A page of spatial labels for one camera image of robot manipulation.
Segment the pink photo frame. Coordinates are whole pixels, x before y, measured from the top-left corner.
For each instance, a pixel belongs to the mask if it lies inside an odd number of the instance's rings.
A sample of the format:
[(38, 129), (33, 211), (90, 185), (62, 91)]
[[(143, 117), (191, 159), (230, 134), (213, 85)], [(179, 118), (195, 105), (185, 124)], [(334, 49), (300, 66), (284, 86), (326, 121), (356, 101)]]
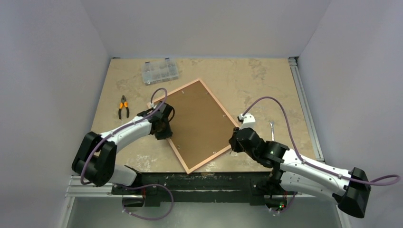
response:
[(174, 108), (173, 135), (162, 143), (152, 172), (201, 171), (209, 162), (230, 150), (229, 137), (236, 120), (202, 79), (168, 89), (167, 104)]

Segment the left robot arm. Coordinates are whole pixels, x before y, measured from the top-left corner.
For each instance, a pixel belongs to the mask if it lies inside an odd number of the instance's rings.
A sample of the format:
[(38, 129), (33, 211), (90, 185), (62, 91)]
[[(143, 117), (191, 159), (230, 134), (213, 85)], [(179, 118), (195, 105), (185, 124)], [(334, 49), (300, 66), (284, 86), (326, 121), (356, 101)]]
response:
[(164, 102), (138, 113), (128, 123), (113, 130), (97, 134), (87, 133), (72, 162), (72, 171), (82, 177), (82, 184), (98, 187), (107, 183), (123, 185), (129, 194), (137, 194), (142, 182), (139, 172), (116, 164), (116, 156), (134, 141), (149, 135), (157, 140), (172, 137), (170, 121), (175, 109)]

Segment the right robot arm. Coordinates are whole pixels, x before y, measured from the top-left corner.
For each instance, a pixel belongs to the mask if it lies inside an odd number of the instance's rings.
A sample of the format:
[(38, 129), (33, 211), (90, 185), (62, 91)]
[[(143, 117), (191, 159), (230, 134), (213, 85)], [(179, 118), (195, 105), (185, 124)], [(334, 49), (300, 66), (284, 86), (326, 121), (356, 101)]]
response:
[(345, 170), (317, 162), (275, 141), (265, 141), (251, 128), (235, 127), (229, 139), (234, 152), (244, 152), (260, 165), (271, 168), (267, 188), (298, 191), (321, 197), (337, 205), (344, 213), (364, 218), (371, 187), (360, 168)]

